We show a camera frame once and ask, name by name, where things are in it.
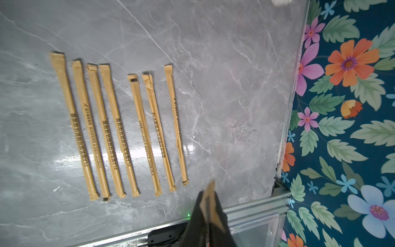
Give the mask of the tan paper straw fourteenth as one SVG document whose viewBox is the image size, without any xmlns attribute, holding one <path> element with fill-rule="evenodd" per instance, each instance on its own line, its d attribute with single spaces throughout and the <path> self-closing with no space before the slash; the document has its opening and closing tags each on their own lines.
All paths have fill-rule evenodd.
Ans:
<svg viewBox="0 0 395 247">
<path fill-rule="evenodd" d="M 168 180 L 168 184 L 169 184 L 169 190 L 170 190 L 170 192 L 175 192 L 177 190 L 177 187 L 175 185 L 175 181 L 173 178 L 170 160 L 169 160 L 167 149 L 166 149 L 164 133 L 163 133 L 163 129 L 162 129 L 161 122 L 160 122 L 160 115 L 159 115 L 159 109 L 158 109 L 155 90 L 154 90 L 153 77 L 151 74 L 142 74 L 142 78 L 145 83 L 146 92 L 147 92 L 148 100 L 150 103 L 152 117 L 153 117 L 155 129 L 156 129 L 156 134 L 157 134 L 157 138 L 158 138 L 158 142 L 159 142 L 159 146 L 160 146 L 160 150 L 161 150 L 161 156 L 163 158 L 163 163 L 164 163 L 165 170 L 166 170 L 167 180 Z"/>
</svg>

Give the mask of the tan paper straw thirteenth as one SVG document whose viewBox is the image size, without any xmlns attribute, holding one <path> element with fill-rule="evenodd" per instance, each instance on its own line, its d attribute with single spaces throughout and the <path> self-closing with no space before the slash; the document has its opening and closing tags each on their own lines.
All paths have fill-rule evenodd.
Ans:
<svg viewBox="0 0 395 247">
<path fill-rule="evenodd" d="M 143 100 L 141 96 L 141 90 L 139 87 L 138 76 L 136 74 L 128 74 L 127 79 L 130 82 L 131 90 L 133 94 L 133 99 L 136 107 L 136 113 L 141 128 L 141 133 L 144 141 L 144 146 L 146 150 L 147 160 L 150 168 L 150 174 L 153 180 L 154 193 L 158 197 L 162 195 L 161 185 L 159 181 L 159 176 L 157 173 L 156 163 L 152 151 L 152 145 L 150 140 L 150 133 L 147 125 L 147 119 L 143 107 Z"/>
</svg>

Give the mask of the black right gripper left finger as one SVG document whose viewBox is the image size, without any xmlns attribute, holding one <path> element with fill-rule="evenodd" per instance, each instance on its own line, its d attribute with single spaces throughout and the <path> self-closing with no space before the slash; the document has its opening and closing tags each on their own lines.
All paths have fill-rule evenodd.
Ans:
<svg viewBox="0 0 395 247">
<path fill-rule="evenodd" d="M 198 194 L 191 218 L 180 241 L 180 247 L 206 246 L 207 226 L 200 208 L 202 197 L 203 191 Z"/>
</svg>

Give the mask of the tan paper straw fifteenth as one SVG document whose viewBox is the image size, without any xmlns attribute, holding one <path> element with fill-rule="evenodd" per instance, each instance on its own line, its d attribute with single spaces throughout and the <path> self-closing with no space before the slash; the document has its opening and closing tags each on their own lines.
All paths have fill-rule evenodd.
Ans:
<svg viewBox="0 0 395 247">
<path fill-rule="evenodd" d="M 183 183 L 183 186 L 186 186 L 189 184 L 189 180 L 188 180 L 188 176 L 187 176 L 187 169 L 186 169 L 183 144 L 182 144 L 182 138 L 181 138 L 181 129 L 180 129 L 180 122 L 179 122 L 178 108 L 177 108 L 177 99 L 176 99 L 176 95 L 175 95 L 175 88 L 174 88 L 174 81 L 173 81 L 173 67 L 172 67 L 172 65 L 169 64 L 169 65 L 164 66 L 164 70 L 165 70 L 165 75 L 166 75 L 166 79 L 167 79 L 170 100 L 171 100 L 171 106 L 172 106 L 172 113 L 173 113 L 173 118 L 174 118 L 174 128 L 175 128 L 175 134 L 176 134 L 177 149 L 178 149 L 178 154 L 179 154 L 179 163 L 180 163 L 180 170 L 181 170 L 181 175 L 182 175 L 182 183 Z"/>
</svg>

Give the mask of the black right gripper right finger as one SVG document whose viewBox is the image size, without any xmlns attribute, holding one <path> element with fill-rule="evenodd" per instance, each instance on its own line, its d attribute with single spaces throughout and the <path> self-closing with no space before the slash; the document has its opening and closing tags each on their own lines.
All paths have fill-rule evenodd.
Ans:
<svg viewBox="0 0 395 247">
<path fill-rule="evenodd" d="M 218 223 L 221 223 L 222 228 L 217 225 L 209 224 L 209 246 L 210 247 L 236 247 L 236 243 L 230 233 L 228 226 L 227 215 L 223 212 L 219 197 L 215 192 L 216 201 L 216 215 L 218 216 Z"/>
</svg>

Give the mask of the tan paper straw sixteenth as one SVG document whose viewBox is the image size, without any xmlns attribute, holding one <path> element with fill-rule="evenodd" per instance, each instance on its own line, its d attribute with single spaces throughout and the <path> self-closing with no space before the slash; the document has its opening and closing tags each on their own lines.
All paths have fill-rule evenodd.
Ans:
<svg viewBox="0 0 395 247">
<path fill-rule="evenodd" d="M 200 202 L 200 209 L 203 219 L 207 225 L 213 225 L 222 233 L 226 233 L 223 222 L 217 212 L 215 181 L 212 180 L 207 188 L 203 191 L 202 200 Z"/>
</svg>

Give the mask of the tan paper straw eleventh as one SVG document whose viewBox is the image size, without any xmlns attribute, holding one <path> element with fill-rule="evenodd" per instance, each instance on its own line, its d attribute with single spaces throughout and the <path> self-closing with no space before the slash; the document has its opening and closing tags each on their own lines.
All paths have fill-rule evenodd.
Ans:
<svg viewBox="0 0 395 247">
<path fill-rule="evenodd" d="M 106 146 L 106 151 L 108 154 L 108 160 L 109 160 L 109 165 L 111 168 L 112 178 L 113 178 L 114 185 L 115 185 L 115 190 L 116 190 L 117 195 L 120 198 L 125 198 L 126 194 L 124 192 L 122 181 L 121 181 L 117 155 L 116 155 L 116 151 L 115 151 L 115 148 L 113 145 L 113 139 L 112 139 L 109 123 L 108 123 L 108 118 L 107 118 L 105 105 L 104 105 L 102 92 L 101 92 L 101 86 L 100 86 L 100 82 L 99 82 L 99 78 L 98 78 L 98 65 L 89 63 L 86 66 L 86 68 L 87 68 L 87 72 L 88 72 L 88 76 L 89 76 L 89 81 L 90 81 L 91 87 L 93 89 L 94 98 L 95 98 L 97 109 L 98 109 L 100 124 L 101 124 L 102 130 L 103 130 L 103 135 L 105 137 L 105 146 Z"/>
</svg>

